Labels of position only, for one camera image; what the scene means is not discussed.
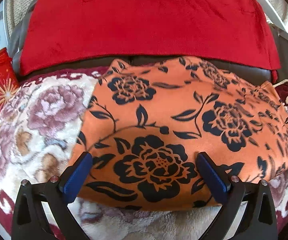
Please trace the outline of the orange black floral garment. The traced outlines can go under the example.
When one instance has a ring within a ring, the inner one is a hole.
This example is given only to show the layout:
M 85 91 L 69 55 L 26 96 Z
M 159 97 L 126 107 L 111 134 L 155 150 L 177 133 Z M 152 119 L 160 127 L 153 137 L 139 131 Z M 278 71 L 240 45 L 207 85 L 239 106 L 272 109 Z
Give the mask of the orange black floral garment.
M 72 160 L 93 165 L 79 196 L 113 207 L 182 210 L 211 203 L 196 168 L 206 152 L 242 181 L 288 169 L 288 113 L 270 82 L 255 86 L 197 57 L 112 62 L 94 87 Z

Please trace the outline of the floral plush blanket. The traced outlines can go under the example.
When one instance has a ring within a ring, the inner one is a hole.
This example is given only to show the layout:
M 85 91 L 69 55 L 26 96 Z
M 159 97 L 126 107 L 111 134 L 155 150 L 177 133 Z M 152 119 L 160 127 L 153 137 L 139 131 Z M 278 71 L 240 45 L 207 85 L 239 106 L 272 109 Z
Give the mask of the floral plush blanket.
M 0 112 L 0 234 L 11 235 L 15 193 L 22 179 L 59 175 L 71 154 L 82 112 L 105 67 L 64 69 L 24 82 Z M 127 211 L 85 203 L 73 214 L 91 239 L 194 239 L 218 212 Z

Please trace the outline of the dark brown leather sofa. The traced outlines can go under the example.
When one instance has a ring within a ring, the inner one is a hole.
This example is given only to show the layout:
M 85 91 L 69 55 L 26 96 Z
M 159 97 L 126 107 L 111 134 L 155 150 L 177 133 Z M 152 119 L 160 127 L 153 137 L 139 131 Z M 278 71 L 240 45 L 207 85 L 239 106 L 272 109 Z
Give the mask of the dark brown leather sofa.
M 160 61 L 172 59 L 173 56 L 106 56 L 96 57 L 86 60 L 79 60 L 75 62 L 60 63 L 54 66 L 42 68 L 40 70 L 30 70 L 28 74 L 20 75 L 20 58 L 22 53 L 22 47 L 24 40 L 27 36 L 28 24 L 32 16 L 32 12 L 35 7 L 35 2 L 32 2 L 26 12 L 23 20 L 21 20 L 14 28 L 10 40 L 8 43 L 7 52 L 13 59 L 13 70 L 16 73 L 20 81 L 26 80 L 30 77 L 48 74 L 51 72 L 63 70 L 63 69 L 94 69 L 97 67 L 108 67 L 114 59 L 121 59 L 132 66 L 141 66 L 146 64 L 155 64 Z M 264 81 L 271 81 L 273 83 L 280 82 L 284 79 L 288 79 L 288 33 L 280 28 L 271 25 L 270 26 L 277 52 L 280 59 L 281 68 L 277 70 L 277 77 L 273 77 L 273 72 L 268 70 L 249 67 L 232 63 L 223 60 L 206 59 L 206 61 L 212 63 L 219 69 L 229 70 L 237 74 L 239 77 L 247 80 L 253 85 L 260 85 Z

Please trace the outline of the red cloth on sofa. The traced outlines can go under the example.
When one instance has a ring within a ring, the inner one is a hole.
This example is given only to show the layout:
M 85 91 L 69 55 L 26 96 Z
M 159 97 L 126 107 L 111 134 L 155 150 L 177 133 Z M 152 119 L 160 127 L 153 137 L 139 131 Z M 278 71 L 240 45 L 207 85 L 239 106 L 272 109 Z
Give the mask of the red cloth on sofa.
M 105 56 L 197 56 L 277 77 L 280 59 L 256 0 L 37 0 L 20 74 Z

